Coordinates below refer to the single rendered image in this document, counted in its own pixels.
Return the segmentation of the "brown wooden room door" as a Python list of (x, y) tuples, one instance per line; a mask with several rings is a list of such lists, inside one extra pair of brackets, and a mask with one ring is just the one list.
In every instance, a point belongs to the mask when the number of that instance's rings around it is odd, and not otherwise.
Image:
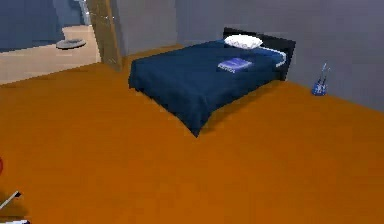
[(118, 46), (110, 0), (86, 0), (101, 62), (116, 71), (122, 70), (122, 57)]

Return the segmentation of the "grey rod with black tip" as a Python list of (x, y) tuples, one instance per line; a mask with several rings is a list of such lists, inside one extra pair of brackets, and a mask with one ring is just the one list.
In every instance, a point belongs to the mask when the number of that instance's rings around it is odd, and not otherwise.
[(21, 192), (15, 191), (9, 198), (7, 198), (1, 205), (0, 205), (0, 210), (5, 208), (13, 199), (18, 198), (22, 195)]

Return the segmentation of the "blue book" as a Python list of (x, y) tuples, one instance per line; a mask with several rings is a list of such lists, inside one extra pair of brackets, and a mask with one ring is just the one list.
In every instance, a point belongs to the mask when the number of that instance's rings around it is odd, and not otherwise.
[(232, 58), (218, 64), (218, 68), (226, 70), (231, 73), (236, 73), (252, 65), (252, 62), (243, 60), (241, 58)]

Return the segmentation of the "grey round floor lamp base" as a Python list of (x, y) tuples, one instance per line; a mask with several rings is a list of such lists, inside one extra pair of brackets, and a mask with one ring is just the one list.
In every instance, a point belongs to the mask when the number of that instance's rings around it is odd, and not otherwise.
[(83, 39), (68, 39), (61, 40), (56, 43), (56, 48), (61, 50), (69, 50), (74, 48), (82, 47), (86, 44), (86, 41)]

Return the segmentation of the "white pillow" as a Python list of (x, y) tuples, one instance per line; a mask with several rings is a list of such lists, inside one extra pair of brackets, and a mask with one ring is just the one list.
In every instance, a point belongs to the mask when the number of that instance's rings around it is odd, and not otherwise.
[(230, 35), (224, 39), (227, 45), (245, 50), (255, 49), (263, 44), (263, 41), (257, 37), (249, 35)]

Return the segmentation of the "dark blue bed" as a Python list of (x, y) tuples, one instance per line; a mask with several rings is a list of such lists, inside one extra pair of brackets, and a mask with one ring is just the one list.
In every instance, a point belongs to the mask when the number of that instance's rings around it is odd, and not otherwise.
[[(128, 84), (175, 115), (197, 136), (211, 114), (274, 80), (284, 81), (295, 49), (294, 40), (248, 32), (263, 41), (255, 49), (208, 41), (131, 63)], [(252, 65), (231, 73), (218, 64), (241, 58)]]

